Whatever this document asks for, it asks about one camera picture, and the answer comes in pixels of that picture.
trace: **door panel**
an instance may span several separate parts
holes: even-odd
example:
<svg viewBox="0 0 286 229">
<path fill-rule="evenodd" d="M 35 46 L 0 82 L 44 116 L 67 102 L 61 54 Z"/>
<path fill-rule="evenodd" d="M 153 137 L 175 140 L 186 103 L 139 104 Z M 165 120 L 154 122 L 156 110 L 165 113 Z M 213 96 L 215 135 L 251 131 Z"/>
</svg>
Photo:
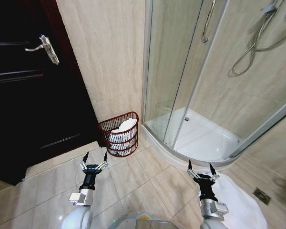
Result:
<svg viewBox="0 0 286 229">
<path fill-rule="evenodd" d="M 24 50 L 42 34 L 58 65 L 44 49 Z M 55 0 L 0 1 L 0 179 L 16 184 L 28 166 L 100 139 Z"/>
</svg>

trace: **shower enclosure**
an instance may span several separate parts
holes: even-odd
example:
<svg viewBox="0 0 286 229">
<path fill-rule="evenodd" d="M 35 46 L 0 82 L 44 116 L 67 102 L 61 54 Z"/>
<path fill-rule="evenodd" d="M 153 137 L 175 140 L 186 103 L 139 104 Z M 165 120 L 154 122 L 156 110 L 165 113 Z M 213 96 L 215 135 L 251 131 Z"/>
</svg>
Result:
<svg viewBox="0 0 286 229">
<path fill-rule="evenodd" d="M 142 124 L 169 154 L 228 165 L 286 116 L 286 39 L 231 72 L 271 2 L 146 1 Z M 259 45 L 284 35 L 286 0 Z"/>
</svg>

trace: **metal shower hose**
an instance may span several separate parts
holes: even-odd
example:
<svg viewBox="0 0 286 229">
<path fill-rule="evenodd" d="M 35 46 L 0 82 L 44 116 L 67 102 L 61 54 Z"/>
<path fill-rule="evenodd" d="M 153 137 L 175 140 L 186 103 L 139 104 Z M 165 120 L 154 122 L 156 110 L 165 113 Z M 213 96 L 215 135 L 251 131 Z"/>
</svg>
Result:
<svg viewBox="0 0 286 229">
<path fill-rule="evenodd" d="M 277 42 L 275 42 L 274 44 L 266 47 L 266 48 L 257 48 L 258 42 L 261 39 L 262 35 L 264 34 L 264 32 L 267 30 L 267 28 L 269 27 L 270 23 L 272 22 L 272 20 L 275 18 L 277 12 L 279 11 L 279 9 L 281 8 L 281 6 L 283 5 L 285 0 L 282 0 L 280 5 L 276 8 L 274 7 L 272 10 L 266 12 L 263 17 L 262 17 L 262 21 L 260 23 L 260 26 L 258 27 L 258 29 L 256 30 L 256 32 L 254 33 L 250 43 L 249 43 L 249 48 L 246 50 L 246 52 L 244 52 L 244 54 L 235 62 L 235 64 L 233 65 L 231 71 L 233 74 L 235 75 L 242 75 L 245 72 L 247 72 L 250 67 L 253 64 L 253 61 L 255 59 L 255 55 L 256 52 L 264 52 L 264 51 L 268 51 L 271 50 L 273 48 L 275 48 L 277 45 L 279 45 L 280 43 L 284 42 L 286 40 L 286 36 L 284 36 L 282 39 L 278 40 Z M 246 67 L 245 70 L 243 70 L 242 72 L 236 72 L 235 68 L 237 67 L 237 65 L 244 59 L 244 57 L 251 51 L 250 54 L 250 61 L 248 66 Z"/>
</svg>

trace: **door handle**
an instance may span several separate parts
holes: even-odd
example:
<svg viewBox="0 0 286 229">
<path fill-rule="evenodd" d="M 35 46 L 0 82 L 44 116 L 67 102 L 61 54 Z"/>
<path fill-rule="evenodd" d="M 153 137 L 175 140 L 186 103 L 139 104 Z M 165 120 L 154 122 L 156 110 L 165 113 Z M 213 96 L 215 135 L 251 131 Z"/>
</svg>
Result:
<svg viewBox="0 0 286 229">
<path fill-rule="evenodd" d="M 206 34 L 206 31 L 208 30 L 208 26 L 209 26 L 209 23 L 210 23 L 210 19 L 211 19 L 211 17 L 212 17 L 213 11 L 214 11 L 215 3 L 216 3 L 216 0 L 213 0 L 213 1 L 212 1 L 211 8 L 210 8 L 210 11 L 209 11 L 209 13 L 208 13 L 208 17 L 207 17 L 206 22 L 205 22 L 205 25 L 204 25 L 204 31 L 202 32 L 202 35 L 201 35 L 201 41 L 202 41 L 202 43 L 206 43 L 206 42 L 208 41 L 208 38 L 205 37 L 205 34 Z"/>
<path fill-rule="evenodd" d="M 51 45 L 50 39 L 48 37 L 46 37 L 45 35 L 41 35 L 41 37 L 39 38 L 42 42 L 41 45 L 37 46 L 35 49 L 24 49 L 27 52 L 34 52 L 37 51 L 39 49 L 45 49 L 45 51 L 47 52 L 49 58 L 51 59 L 51 61 L 54 64 L 58 64 L 59 60 L 58 57 Z"/>
</svg>

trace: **white shower base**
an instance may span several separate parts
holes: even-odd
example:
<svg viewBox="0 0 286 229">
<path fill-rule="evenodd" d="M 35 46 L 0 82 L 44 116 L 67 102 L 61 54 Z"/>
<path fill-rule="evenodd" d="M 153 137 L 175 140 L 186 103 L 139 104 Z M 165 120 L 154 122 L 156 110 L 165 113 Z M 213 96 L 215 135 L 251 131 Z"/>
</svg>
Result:
<svg viewBox="0 0 286 229">
<path fill-rule="evenodd" d="M 223 161 L 240 144 L 240 138 L 189 109 L 174 150 L 187 157 L 208 161 Z"/>
<path fill-rule="evenodd" d="M 170 124 L 164 142 L 171 147 L 178 131 L 184 108 L 172 114 L 165 114 L 146 124 L 163 138 L 168 120 Z M 186 113 L 189 121 L 184 121 L 173 147 L 178 153 L 200 161 L 222 162 L 239 146 L 241 140 L 238 136 L 215 124 L 209 119 L 189 109 Z"/>
</svg>

